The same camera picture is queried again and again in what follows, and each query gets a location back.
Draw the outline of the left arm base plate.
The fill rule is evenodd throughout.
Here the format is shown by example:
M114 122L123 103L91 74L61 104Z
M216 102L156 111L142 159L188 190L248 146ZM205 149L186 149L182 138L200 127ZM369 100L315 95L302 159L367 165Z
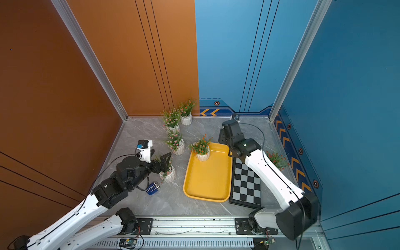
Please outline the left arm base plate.
M153 228L153 218L138 218L134 226L124 226L117 235L150 235Z

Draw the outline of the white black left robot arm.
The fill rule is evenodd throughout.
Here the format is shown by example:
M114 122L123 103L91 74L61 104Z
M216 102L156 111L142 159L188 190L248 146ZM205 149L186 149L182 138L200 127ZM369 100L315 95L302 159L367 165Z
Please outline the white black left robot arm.
M139 235L139 222L130 208L121 208L108 219L84 230L97 216L128 197L151 173L166 172L171 153L146 162L136 155L120 162L109 178L97 185L75 208L57 222L33 235L17 237L9 250L84 250L120 233Z

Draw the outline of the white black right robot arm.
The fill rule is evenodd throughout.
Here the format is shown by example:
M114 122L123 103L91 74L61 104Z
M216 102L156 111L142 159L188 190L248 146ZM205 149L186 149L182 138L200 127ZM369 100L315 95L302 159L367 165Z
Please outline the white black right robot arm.
M253 213L253 231L278 229L294 241L317 222L320 211L318 198L293 184L268 158L263 145L245 138L241 125L235 119L223 122L218 141L227 145L233 157L240 159L260 177L280 205L279 209L262 208Z

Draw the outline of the potted plant orange red flowers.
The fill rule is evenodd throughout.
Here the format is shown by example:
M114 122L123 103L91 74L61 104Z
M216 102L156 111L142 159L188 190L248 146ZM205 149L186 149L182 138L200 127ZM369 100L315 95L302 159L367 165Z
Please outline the potted plant orange red flowers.
M191 153L193 153L199 161L207 161L210 158L210 141L205 133L198 141L189 145Z

